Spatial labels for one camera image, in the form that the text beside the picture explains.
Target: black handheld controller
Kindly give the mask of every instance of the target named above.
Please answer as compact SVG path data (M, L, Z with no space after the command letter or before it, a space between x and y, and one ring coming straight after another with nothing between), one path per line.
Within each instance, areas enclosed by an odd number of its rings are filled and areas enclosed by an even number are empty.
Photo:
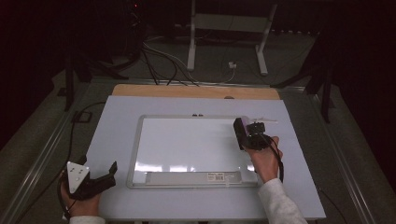
M82 164L69 162L66 169L64 180L68 189L67 193L71 199L87 200L116 186L116 179L114 178L118 169L116 161L111 165L107 175L96 179L90 179L89 168Z
M269 147L272 141L270 136L264 134L264 123L254 122L248 124L248 118L246 117L237 118L233 122L233 130L241 150L244 150L243 147L261 150Z

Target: white table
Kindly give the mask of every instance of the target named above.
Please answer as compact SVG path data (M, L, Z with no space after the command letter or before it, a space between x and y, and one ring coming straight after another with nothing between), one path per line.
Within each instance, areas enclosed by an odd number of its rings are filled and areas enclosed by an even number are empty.
M92 178L113 161L117 186L103 193L100 214L108 220L254 220L266 218L256 188L128 189L127 175L137 122L142 115L245 115L276 119L267 134L280 137L284 186L307 219L325 218L311 174L280 100L109 96L87 153Z

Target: hand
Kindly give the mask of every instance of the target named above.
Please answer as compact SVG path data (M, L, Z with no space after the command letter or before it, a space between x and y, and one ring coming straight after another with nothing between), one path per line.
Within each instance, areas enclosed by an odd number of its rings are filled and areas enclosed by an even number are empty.
M67 188L64 182L62 183L61 193L62 198L64 199L64 204L69 209L71 217L99 216L99 201L101 194L97 194L93 198L84 201L71 199L67 194Z
M279 153L280 158L282 158L283 153L281 150L277 148L277 144L279 143L278 137L272 137L274 140L271 142L272 148ZM263 183L268 182L269 180L277 178L277 171L279 168L279 164L277 162L276 155L274 154L271 148L267 147L262 150L254 150L247 147L244 147L245 151L251 158L253 162L253 166L256 169L256 172L259 174Z

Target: person's right hand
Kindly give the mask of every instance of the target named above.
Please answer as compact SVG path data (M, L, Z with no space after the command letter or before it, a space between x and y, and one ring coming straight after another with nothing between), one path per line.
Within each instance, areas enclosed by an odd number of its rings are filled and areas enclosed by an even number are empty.
M275 136L272 137L272 139L274 140L274 142L271 142L272 148L278 152L280 158L282 158L283 153L277 148L279 138ZM273 150L271 150L271 148L267 147L262 150L254 150L244 147L244 149L250 156L253 166L256 169L257 174L259 174L260 178L262 179L263 183L277 178L279 164L277 162L276 155L274 154Z

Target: metal bar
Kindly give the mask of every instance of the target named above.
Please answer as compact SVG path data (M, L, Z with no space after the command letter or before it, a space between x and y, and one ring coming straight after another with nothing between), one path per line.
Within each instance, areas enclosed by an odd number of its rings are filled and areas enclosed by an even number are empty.
M191 0L191 36L187 70L192 72L195 66L195 0Z
M268 15L267 18L265 29L262 32L262 42L260 43L260 45L256 45L257 62L259 64L260 74L262 76L268 75L268 69L267 69L267 65L265 64L263 51L264 51L265 42L267 41L268 35L270 34L271 31L271 26L276 12L276 7L277 5L272 5L270 14Z
M320 101L318 96L315 95L313 97L310 97L309 100L315 110L315 113L318 114L318 118L320 118L321 113L320 110L318 109L320 105ZM338 169L340 170L344 182L346 183L346 188L349 191L349 195L353 203L355 204L359 216L361 217L361 222L375 224L375 219L373 217L373 214L370 211L370 208L368 207L366 201L364 200L363 194L361 192L361 188L359 187L358 182L356 181L355 177L352 174L352 171L349 168L349 165L347 164L347 159L345 158L343 150L338 145L337 141L334 140L335 139L334 134L329 129L329 127L327 126L327 124L324 122L323 119L320 119L320 123L323 127L323 130L329 137L330 143L333 148L332 154L335 158L335 162L338 166Z
M61 117L60 121L56 125L52 135L49 137L47 144L41 150L34 164L31 166L29 171L27 172L25 178L21 182L17 192L11 200L11 203L8 205L5 213L0 218L0 223L2 224L13 224L21 215L23 208L28 201L33 189L40 176L44 172L50 158L57 147L62 134L64 133L64 127L67 123L70 122L73 117L72 111L77 107L77 102L79 102L84 95L85 91L88 89L88 84L81 83L79 85L78 92L76 94L76 101L71 105L70 110L65 112Z

